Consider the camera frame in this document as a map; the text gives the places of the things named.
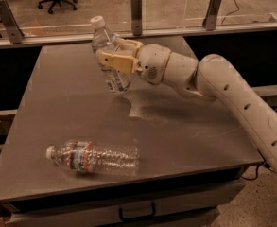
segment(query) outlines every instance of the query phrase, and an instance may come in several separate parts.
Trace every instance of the drawer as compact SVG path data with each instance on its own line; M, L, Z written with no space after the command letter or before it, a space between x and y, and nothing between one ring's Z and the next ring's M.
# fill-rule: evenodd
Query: drawer
M212 208L229 203L243 187L244 181L239 179L226 183L195 186L190 191L185 188L177 189L177 194L171 193L169 196L166 194L164 198L159 199L149 196L148 200L143 197L139 201L139 197L136 196L133 198L135 201L131 203L106 207L96 205L94 209L74 213L58 215L55 210L53 212L48 210L46 212L13 214L10 221L16 223L18 227L131 226L132 224L146 226L146 221L147 226L151 224L165 226L169 221L175 221L173 226L177 226L177 222L181 226L183 221L214 220L217 213Z

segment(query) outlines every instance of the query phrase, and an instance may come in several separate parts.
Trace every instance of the gray tabletop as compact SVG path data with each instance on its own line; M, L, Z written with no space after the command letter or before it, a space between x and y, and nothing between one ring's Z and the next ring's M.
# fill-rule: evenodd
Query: gray tabletop
M148 38L189 55L183 37ZM73 138L135 145L134 177L65 172L46 159L49 145ZM107 90L90 44L42 49L0 156L0 202L249 166L262 159L218 101L196 105L136 76L131 89Z

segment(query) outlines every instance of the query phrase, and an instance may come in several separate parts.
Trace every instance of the table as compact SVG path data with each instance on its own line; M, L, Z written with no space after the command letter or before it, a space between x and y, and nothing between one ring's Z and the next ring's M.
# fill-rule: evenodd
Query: table
M181 36L142 42L195 57ZM82 175L46 159L49 145L76 137L136 145L138 174ZM45 46L0 156L0 203L17 226L199 226L244 187L246 167L260 163L218 101L200 106L136 76L129 91L112 94L90 44Z

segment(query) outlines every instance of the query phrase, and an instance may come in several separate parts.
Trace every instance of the clear plastic bottle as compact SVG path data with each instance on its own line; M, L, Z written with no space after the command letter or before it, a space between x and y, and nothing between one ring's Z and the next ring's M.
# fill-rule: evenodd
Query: clear plastic bottle
M95 30L92 40L92 49L95 54L101 50L118 50L118 37L106 27L102 16L92 18L91 24ZM99 65L111 92L122 93L129 89L130 76L128 74L118 72L102 64Z
M68 140L63 145L50 146L48 159L63 169L86 173L135 175L138 171L138 148L97 144L87 140Z

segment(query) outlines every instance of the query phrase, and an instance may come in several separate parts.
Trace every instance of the metal post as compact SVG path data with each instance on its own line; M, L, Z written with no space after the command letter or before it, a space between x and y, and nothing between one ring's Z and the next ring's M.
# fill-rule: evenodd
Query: metal post
M203 27L205 27L207 31L216 29L216 18L220 9L221 1L222 0L210 0L206 17L203 21Z
M0 0L0 18L8 33L10 42L13 44L21 43L24 34L18 27L6 0Z
M131 1L131 30L135 36L142 35L142 0Z

